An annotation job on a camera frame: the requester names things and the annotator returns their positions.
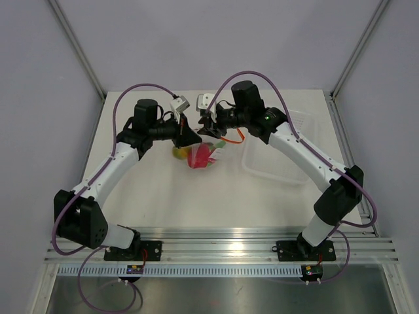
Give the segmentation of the yellow green mango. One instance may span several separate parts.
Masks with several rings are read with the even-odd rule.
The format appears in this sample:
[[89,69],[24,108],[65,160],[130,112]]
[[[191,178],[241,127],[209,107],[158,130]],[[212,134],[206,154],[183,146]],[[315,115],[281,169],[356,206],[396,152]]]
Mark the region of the yellow green mango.
[[190,147],[173,147],[172,155],[178,160],[186,160],[188,158],[189,152],[191,151]]

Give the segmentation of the pink dragon fruit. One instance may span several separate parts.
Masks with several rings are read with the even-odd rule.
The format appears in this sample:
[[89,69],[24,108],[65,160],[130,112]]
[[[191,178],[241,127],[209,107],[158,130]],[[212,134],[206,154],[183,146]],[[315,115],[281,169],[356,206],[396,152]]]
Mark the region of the pink dragon fruit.
[[212,166],[223,157],[226,144],[225,141],[219,141],[193,145],[187,158],[188,166],[192,169],[203,169]]

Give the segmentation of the clear zip bag orange zipper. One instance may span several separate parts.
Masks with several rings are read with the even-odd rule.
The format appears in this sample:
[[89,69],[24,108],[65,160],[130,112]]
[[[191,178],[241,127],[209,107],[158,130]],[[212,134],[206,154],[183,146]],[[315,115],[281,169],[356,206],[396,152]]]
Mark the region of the clear zip bag orange zipper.
[[225,136],[220,139],[202,135],[202,142],[187,147],[172,147],[172,156],[185,162],[191,169],[205,169],[215,165],[227,155],[227,149],[232,145],[241,145],[245,141],[243,132],[236,128],[237,139],[228,139]]

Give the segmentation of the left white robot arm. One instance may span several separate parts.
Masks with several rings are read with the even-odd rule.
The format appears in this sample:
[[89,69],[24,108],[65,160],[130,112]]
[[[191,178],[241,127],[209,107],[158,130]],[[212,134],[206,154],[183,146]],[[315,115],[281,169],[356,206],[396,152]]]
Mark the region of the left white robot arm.
[[116,247],[125,259],[135,260],[141,254],[138,232],[109,224],[102,207],[118,182],[155,141],[170,140],[177,148],[201,143],[184,113],[189,105],[185,97],[175,97],[170,103],[170,118],[164,120],[157,117],[160,105],[155,100],[140,99],[134,115],[116,135],[110,155],[95,172],[70,191],[60,190],[55,195],[52,238],[61,237],[82,248]]

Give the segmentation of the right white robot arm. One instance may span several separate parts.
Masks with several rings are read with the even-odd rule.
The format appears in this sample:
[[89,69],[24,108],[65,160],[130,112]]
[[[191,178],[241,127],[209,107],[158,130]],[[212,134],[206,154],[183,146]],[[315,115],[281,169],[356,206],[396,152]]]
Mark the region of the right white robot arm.
[[361,201],[363,171],[346,167],[328,157],[291,125],[289,113],[266,107],[258,87],[250,80],[231,88],[234,104],[226,109],[215,103],[215,95],[200,94],[196,110],[200,114],[198,131],[220,138],[231,128],[246,128],[250,135],[285,154],[315,183],[321,196],[314,204],[314,216],[297,237],[298,254],[312,259],[320,245],[342,219]]

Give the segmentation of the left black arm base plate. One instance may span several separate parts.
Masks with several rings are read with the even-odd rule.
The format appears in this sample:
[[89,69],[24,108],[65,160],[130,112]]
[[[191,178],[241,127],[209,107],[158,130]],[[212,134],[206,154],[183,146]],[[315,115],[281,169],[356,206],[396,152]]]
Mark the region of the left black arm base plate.
[[105,251],[103,259],[107,262],[158,262],[161,255],[161,241],[137,239],[127,249],[111,247],[110,251]]

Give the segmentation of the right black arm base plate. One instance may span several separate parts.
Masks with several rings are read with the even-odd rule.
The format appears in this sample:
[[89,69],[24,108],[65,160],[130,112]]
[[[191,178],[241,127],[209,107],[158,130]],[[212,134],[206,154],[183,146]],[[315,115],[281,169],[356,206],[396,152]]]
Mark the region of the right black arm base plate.
[[337,260],[332,241],[326,240],[311,247],[297,240],[280,240],[271,248],[280,262],[334,262]]

